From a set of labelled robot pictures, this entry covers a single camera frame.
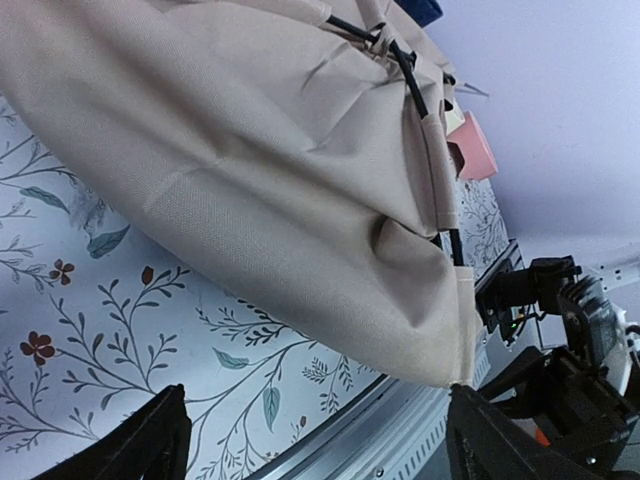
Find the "white wall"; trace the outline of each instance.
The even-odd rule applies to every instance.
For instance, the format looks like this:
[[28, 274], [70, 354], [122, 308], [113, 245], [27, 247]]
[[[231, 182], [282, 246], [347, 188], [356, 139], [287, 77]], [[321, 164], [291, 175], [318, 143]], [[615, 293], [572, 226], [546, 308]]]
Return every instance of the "white wall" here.
[[427, 32], [496, 155], [493, 185], [526, 257], [640, 240], [640, 1], [439, 0]]

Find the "beige fabric bag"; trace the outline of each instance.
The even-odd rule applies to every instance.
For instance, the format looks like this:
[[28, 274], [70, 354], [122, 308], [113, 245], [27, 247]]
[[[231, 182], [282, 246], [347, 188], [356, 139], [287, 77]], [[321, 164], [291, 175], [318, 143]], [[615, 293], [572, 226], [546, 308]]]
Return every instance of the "beige fabric bag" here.
[[471, 380], [473, 277], [430, 242], [457, 221], [451, 67], [390, 0], [2, 0], [0, 41], [30, 128], [175, 255], [382, 372]]

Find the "floral patterned surface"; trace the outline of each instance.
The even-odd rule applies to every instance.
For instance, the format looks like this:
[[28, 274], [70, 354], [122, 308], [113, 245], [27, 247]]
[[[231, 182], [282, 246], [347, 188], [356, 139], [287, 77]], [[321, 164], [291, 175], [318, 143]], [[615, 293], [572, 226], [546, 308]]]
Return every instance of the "floral patterned surface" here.
[[[507, 246], [461, 183], [467, 262]], [[62, 166], [0, 97], [0, 478], [30, 478], [182, 383], [192, 480], [239, 480], [378, 373], [191, 271]]]

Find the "black wire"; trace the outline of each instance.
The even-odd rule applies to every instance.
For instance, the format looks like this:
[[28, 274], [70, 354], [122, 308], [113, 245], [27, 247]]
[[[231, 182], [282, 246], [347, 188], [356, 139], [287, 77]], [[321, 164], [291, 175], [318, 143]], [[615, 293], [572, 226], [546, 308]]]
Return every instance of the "black wire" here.
[[518, 328], [518, 331], [514, 333], [515, 337], [520, 336], [520, 334], [524, 331], [524, 328], [527, 326], [527, 322], [529, 320], [535, 318], [536, 324], [537, 324], [537, 322], [539, 322], [540, 320], [543, 320], [544, 317], [546, 316], [546, 313], [542, 316], [538, 315], [537, 312], [531, 313], [532, 308], [533, 308], [533, 305], [528, 305], [526, 310], [524, 310], [524, 307], [520, 310], [520, 313], [524, 314], [524, 318], [521, 319], [522, 323], [520, 323], [520, 328]]
[[333, 15], [329, 17], [329, 20], [327, 20], [327, 23], [341, 30], [344, 30], [345, 32], [350, 33], [351, 35], [354, 35], [366, 42], [376, 43], [378, 41], [378, 38], [375, 35], [367, 32], [366, 30], [362, 30], [359, 27], [356, 27], [355, 25], [352, 25], [349, 22], [345, 22], [344, 20], [338, 17], [334, 17]]
[[[361, 28], [356, 27], [349, 22], [345, 22], [340, 18], [334, 17], [333, 15], [329, 17], [327, 23], [333, 25], [334, 27], [340, 28], [347, 33], [355, 35], [356, 37], [367, 42], [376, 43], [379, 40], [377, 36], [365, 30], [362, 30]], [[424, 97], [422, 96], [422, 92], [420, 91], [420, 87], [418, 87], [416, 78], [413, 75], [412, 59], [414, 57], [400, 50], [400, 47], [395, 40], [392, 41], [389, 45], [389, 50], [391, 50], [391, 53], [396, 57], [396, 60], [398, 61], [398, 65], [400, 66], [400, 70], [402, 70], [402, 74], [404, 75], [405, 81], [407, 82], [407, 86], [409, 87], [409, 91], [411, 92], [411, 97], [413, 98], [413, 102], [416, 105], [416, 109], [418, 110], [420, 119], [425, 118], [427, 115], [429, 115], [429, 111], [427, 110], [427, 105], [424, 101]], [[453, 265], [456, 267], [462, 267], [464, 266], [464, 253], [462, 251], [462, 240], [460, 239], [460, 231], [457, 228], [449, 230], [449, 237], [451, 239]], [[437, 237], [434, 239], [434, 243], [436, 245], [440, 243], [439, 246], [442, 248], [442, 242]]]
[[[376, 35], [370, 32], [367, 32], [366, 30], [362, 30], [360, 27], [356, 27], [355, 25], [352, 25], [349, 22], [345, 22], [341, 18], [334, 17], [333, 15], [329, 17], [329, 19], [327, 20], [327, 23], [329, 25], [333, 25], [336, 28], [339, 28], [340, 30], [344, 30], [345, 32], [350, 33], [354, 37], [358, 37], [360, 40], [364, 40], [365, 42], [376, 43], [379, 40], [379, 38]], [[399, 56], [396, 55], [396, 58], [402, 57], [407, 63], [413, 64], [415, 62], [415, 57], [410, 53], [403, 52], [402, 50], [398, 50], [398, 55]]]
[[542, 315], [540, 315], [538, 313], [538, 310], [536, 309], [535, 305], [530, 305], [529, 308], [533, 308], [533, 313], [535, 315], [535, 319], [536, 319], [536, 330], [538, 331], [538, 342], [540, 342], [540, 349], [542, 351], [544, 350], [548, 350], [548, 348], [545, 346], [544, 341], [542, 340], [542, 331], [540, 330], [540, 322], [542, 320], [544, 320], [544, 317], [547, 316], [547, 312], [543, 313]]
[[451, 237], [451, 251], [453, 252], [453, 264], [456, 267], [464, 266], [464, 255], [462, 253], [462, 240], [460, 240], [460, 230], [453, 228], [449, 230]]
[[418, 87], [418, 83], [416, 82], [416, 77], [413, 76], [413, 71], [411, 70], [411, 65], [406, 61], [400, 47], [398, 47], [398, 43], [394, 40], [389, 45], [389, 50], [393, 53], [398, 60], [398, 65], [400, 66], [400, 70], [402, 70], [402, 74], [404, 75], [404, 79], [409, 86], [409, 91], [411, 92], [411, 96], [413, 97], [413, 101], [416, 104], [416, 108], [418, 109], [418, 115], [420, 115], [420, 119], [425, 118], [429, 115], [427, 111], [427, 105], [424, 103], [424, 97], [422, 96], [422, 92], [420, 91], [420, 87]]

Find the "pink box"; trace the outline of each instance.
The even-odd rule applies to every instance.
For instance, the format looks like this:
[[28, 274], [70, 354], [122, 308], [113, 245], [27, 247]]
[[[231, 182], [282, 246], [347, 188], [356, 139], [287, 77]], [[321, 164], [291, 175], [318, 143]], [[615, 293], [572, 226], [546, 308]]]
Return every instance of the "pink box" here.
[[473, 113], [465, 112], [464, 118], [464, 124], [451, 132], [447, 141], [458, 146], [464, 160], [460, 178], [484, 180], [498, 173], [498, 165]]

